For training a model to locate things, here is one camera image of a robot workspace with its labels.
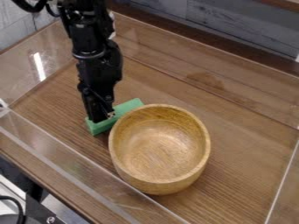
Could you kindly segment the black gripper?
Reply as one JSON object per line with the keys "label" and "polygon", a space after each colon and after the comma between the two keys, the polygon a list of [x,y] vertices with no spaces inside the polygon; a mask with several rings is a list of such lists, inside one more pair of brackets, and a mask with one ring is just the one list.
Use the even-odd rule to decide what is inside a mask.
{"label": "black gripper", "polygon": [[123,54],[114,40],[73,41],[73,56],[78,60],[79,85],[89,119],[99,123],[115,116],[113,102],[115,85],[123,78]]}

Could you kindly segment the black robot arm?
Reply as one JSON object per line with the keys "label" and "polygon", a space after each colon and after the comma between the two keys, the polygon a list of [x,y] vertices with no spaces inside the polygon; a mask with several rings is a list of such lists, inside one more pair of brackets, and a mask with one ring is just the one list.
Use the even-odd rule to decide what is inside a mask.
{"label": "black robot arm", "polygon": [[89,119],[99,123],[115,116],[115,85],[123,78],[123,55],[115,34],[114,18],[106,0],[13,0],[21,9],[43,9],[61,18],[78,60],[79,85]]}

